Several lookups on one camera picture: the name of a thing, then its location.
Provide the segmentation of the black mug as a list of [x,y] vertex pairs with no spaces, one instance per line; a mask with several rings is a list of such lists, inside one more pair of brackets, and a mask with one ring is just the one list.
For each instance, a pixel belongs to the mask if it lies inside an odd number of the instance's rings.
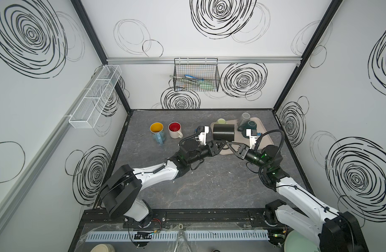
[[214,140],[233,142],[235,139],[235,126],[232,124],[215,124],[212,131]]

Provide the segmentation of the beige plastic tray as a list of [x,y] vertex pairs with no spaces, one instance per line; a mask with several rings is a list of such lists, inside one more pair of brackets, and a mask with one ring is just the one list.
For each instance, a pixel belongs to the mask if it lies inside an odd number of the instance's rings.
[[[251,117],[250,120],[254,121],[257,124],[257,133],[265,133],[266,129],[264,125],[262,124],[261,120],[257,117]],[[227,120],[226,124],[234,125],[234,141],[239,143],[245,143],[246,145],[250,144],[250,140],[245,138],[241,132],[238,131],[238,126],[240,125],[240,119],[234,119],[234,120]],[[273,140],[271,139],[271,135],[266,135],[262,138],[262,141],[260,143],[260,146],[258,148],[258,151],[261,151],[263,148],[265,148],[268,145],[274,145]],[[233,154],[233,152],[230,149],[223,149],[220,152],[220,155],[230,155]]]

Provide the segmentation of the dark green mug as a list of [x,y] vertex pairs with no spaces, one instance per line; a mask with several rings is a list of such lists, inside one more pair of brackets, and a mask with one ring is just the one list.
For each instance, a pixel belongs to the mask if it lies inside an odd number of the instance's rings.
[[243,136],[246,136],[246,131],[248,129],[257,131],[257,123],[250,120],[238,127],[238,131],[241,132]]

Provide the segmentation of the white mug red inside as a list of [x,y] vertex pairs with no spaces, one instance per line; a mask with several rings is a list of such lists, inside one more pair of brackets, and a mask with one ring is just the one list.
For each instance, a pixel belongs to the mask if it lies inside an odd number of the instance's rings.
[[168,126],[169,135],[173,139],[182,139],[183,134],[181,131],[181,124],[178,122],[172,122]]

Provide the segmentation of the blue butterfly mug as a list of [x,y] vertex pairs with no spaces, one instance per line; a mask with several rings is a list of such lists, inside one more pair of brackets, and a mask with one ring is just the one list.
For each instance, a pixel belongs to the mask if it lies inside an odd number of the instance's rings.
[[165,136],[165,132],[164,132],[164,125],[160,122],[155,122],[155,123],[151,124],[149,129],[150,129],[151,133],[153,134],[153,139],[159,145],[163,145],[165,140],[166,140],[166,136]]

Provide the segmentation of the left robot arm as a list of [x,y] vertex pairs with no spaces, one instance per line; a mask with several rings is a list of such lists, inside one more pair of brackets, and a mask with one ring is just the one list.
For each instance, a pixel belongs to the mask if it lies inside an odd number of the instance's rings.
[[124,216],[148,226],[154,218],[153,211],[145,200],[138,199],[140,191],[184,176],[194,170],[193,163],[201,164],[205,158],[218,155],[225,145],[225,140],[202,144],[198,134],[184,138],[179,142],[179,151],[160,164],[134,169],[127,164],[121,166],[102,184],[99,199],[110,218]]

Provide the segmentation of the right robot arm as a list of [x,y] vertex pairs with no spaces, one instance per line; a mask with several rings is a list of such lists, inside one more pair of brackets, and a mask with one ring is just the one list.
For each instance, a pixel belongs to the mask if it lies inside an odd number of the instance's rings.
[[289,226],[312,241],[322,252],[367,252],[369,249],[359,222],[351,213],[342,213],[325,204],[281,168],[285,133],[282,130],[278,132],[281,135],[279,145],[270,144],[261,151],[258,148],[265,134],[257,138],[254,146],[227,142],[237,158],[259,168],[258,176],[267,188],[297,207],[295,210],[280,199],[268,203],[264,212],[267,224]]

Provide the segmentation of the light green mug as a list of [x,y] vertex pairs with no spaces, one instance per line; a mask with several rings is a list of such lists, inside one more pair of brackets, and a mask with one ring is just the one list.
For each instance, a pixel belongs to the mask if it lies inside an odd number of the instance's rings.
[[220,118],[220,119],[217,120],[217,124],[225,125],[226,124],[226,120],[223,119],[223,118]]

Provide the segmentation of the grey mug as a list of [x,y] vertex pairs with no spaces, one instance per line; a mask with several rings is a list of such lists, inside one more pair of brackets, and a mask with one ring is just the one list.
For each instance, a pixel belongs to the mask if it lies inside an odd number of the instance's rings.
[[239,120],[239,123],[238,123],[238,126],[242,126],[242,125],[245,125],[247,122],[249,122],[251,120],[251,116],[249,113],[247,112],[244,112],[242,113],[241,117],[240,117],[240,120]]

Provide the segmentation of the utensils in basket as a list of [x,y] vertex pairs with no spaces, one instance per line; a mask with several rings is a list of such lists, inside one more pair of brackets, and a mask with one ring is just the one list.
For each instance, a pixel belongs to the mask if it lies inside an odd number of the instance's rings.
[[193,91],[213,91],[215,86],[211,81],[184,75],[183,77],[170,75],[174,86],[178,88],[191,89]]

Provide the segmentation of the light green plate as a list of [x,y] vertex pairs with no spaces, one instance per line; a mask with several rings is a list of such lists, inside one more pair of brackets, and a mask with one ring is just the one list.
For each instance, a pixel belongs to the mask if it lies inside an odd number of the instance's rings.
[[284,242],[284,252],[319,252],[319,249],[299,232],[291,231]]

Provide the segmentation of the cream round object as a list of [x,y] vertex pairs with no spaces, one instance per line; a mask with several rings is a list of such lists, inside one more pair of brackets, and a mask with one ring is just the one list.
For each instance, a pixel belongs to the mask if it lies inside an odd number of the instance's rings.
[[111,244],[98,244],[91,249],[91,252],[115,252],[115,248]]

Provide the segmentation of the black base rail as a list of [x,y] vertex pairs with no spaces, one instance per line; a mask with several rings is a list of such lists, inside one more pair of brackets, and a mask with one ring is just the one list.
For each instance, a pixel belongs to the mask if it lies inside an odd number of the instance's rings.
[[105,209],[84,211],[79,227],[86,224],[119,224],[139,229],[169,228],[179,223],[238,223],[249,227],[283,227],[266,219],[265,208],[255,209],[154,209],[142,225],[131,217],[110,217]]

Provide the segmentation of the white mesh wall shelf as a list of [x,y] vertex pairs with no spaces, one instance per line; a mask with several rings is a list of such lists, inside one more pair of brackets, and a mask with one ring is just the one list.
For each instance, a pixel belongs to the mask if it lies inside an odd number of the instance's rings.
[[104,65],[97,68],[84,97],[69,118],[69,123],[73,128],[92,129],[95,127],[121,74],[122,70],[119,65]]

